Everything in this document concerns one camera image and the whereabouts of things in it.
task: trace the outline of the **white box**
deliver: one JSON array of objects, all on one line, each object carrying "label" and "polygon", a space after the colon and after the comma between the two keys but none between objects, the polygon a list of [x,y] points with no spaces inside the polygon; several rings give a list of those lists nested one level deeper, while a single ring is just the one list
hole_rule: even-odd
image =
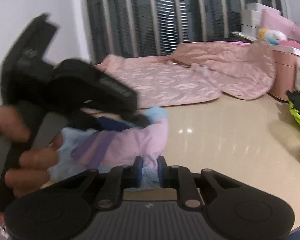
[{"label": "white box", "polygon": [[254,11],[257,11],[257,12],[261,12],[261,10],[263,10],[263,9],[269,9],[269,10],[275,12],[276,14],[281,15],[281,12],[279,10],[274,9],[272,7],[269,7],[269,6],[266,6],[266,5],[263,5],[263,4],[260,4],[260,3],[248,3],[247,4],[247,9],[254,10]]},{"label": "white box", "polygon": [[261,12],[253,10],[243,10],[242,24],[259,28],[261,24]]},{"label": "white box", "polygon": [[259,34],[259,28],[241,25],[241,32],[252,37],[257,37]]}]

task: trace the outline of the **pink quilted mat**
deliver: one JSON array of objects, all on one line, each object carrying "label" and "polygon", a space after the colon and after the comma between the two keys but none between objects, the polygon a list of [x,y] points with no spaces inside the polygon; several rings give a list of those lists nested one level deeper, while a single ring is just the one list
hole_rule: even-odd
[{"label": "pink quilted mat", "polygon": [[180,44],[169,56],[108,55],[96,66],[139,93],[139,108],[214,100],[225,92],[250,100],[274,82],[272,50],[265,40],[242,46],[220,42]]}]

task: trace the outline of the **folded clothing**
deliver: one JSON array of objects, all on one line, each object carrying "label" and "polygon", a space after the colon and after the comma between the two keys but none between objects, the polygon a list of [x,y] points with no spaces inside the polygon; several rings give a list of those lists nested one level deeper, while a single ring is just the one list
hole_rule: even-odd
[{"label": "folded clothing", "polygon": [[[63,180],[91,168],[98,168],[100,173],[108,172],[114,166],[132,165],[135,157],[141,155],[144,161],[142,183],[140,188],[134,190],[159,187],[156,159],[162,154],[167,141],[167,111],[163,108],[154,107],[147,109],[144,114],[153,124],[144,129],[126,129],[122,133],[118,131],[81,131],[68,127],[64,128],[61,131],[64,143],[58,151],[59,163],[49,169],[51,180]],[[101,138],[106,138],[106,140],[101,143],[102,140],[99,140]],[[96,140],[95,143],[99,147],[93,145],[93,140]],[[95,147],[96,151],[84,151],[84,149],[89,149],[89,147],[87,148],[89,142],[91,143],[90,147]],[[71,153],[77,157],[79,156],[78,159],[82,157],[81,160],[79,162],[75,161],[71,157]]]}]

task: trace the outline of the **circular cover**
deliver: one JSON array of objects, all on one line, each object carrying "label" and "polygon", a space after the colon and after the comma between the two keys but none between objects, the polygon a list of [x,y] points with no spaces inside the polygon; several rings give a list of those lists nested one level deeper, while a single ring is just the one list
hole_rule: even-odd
[{"label": "circular cover", "polygon": [[285,201],[243,187],[224,190],[208,207],[207,216],[220,233],[237,240],[282,239],[294,223]]},{"label": "circular cover", "polygon": [[12,202],[5,211],[5,220],[14,239],[61,240],[79,234],[90,215],[89,205],[80,197],[34,193]]}]

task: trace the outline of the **beige tabletop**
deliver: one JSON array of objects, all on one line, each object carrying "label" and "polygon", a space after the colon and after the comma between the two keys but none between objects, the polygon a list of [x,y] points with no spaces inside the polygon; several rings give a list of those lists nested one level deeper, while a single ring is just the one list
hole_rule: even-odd
[{"label": "beige tabletop", "polygon": [[192,172],[210,168],[278,196],[295,212],[293,228],[300,226],[300,128],[288,104],[269,95],[254,101],[222,95],[213,102],[166,109],[168,165],[186,166]]}]

